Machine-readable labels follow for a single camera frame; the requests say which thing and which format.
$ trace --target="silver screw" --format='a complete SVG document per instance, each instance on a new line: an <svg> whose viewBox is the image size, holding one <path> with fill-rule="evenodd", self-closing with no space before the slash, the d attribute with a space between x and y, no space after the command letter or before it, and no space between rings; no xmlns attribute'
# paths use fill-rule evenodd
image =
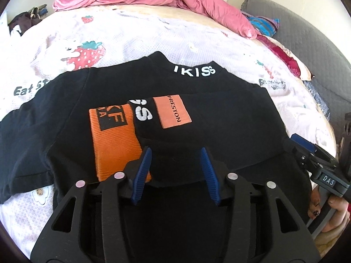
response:
<svg viewBox="0 0 351 263"><path fill-rule="evenodd" d="M75 186L77 188L82 188L82 187L85 186L85 181L84 180L79 180L79 181L76 182Z"/></svg>
<svg viewBox="0 0 351 263"><path fill-rule="evenodd" d="M115 177L115 179L123 179L125 176L125 174L123 172L117 172L113 175L113 177Z"/></svg>
<svg viewBox="0 0 351 263"><path fill-rule="evenodd" d="M266 185L270 189L275 189L277 187L277 184L275 184L275 182L272 182L272 181L267 182Z"/></svg>
<svg viewBox="0 0 351 263"><path fill-rule="evenodd" d="M238 174L235 174L235 173L229 173L227 175L227 177L230 179L230 180L236 180L238 178Z"/></svg>

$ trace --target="bed sheet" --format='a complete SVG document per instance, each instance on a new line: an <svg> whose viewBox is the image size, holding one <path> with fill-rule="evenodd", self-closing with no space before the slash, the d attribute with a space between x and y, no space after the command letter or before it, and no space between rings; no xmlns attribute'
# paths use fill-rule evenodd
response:
<svg viewBox="0 0 351 263"><path fill-rule="evenodd" d="M298 133L336 154L331 126L315 100L268 48L207 17L171 7L81 8L55 13L30 28L8 48L0 64L0 120L65 71L112 66L155 51L185 66L214 60L234 75L259 84L269 92L289 136ZM48 195L41 206L34 197L37 190L0 205L0 220L28 257L52 213L53 189L39 191ZM37 214L40 223L33 220Z"/></svg>

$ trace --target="orange cuff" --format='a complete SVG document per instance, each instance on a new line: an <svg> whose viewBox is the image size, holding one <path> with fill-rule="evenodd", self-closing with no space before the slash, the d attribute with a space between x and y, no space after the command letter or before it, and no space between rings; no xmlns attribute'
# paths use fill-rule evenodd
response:
<svg viewBox="0 0 351 263"><path fill-rule="evenodd" d="M129 104L89 110L96 173L99 181L139 159L142 149L135 134L133 111Z"/></svg>

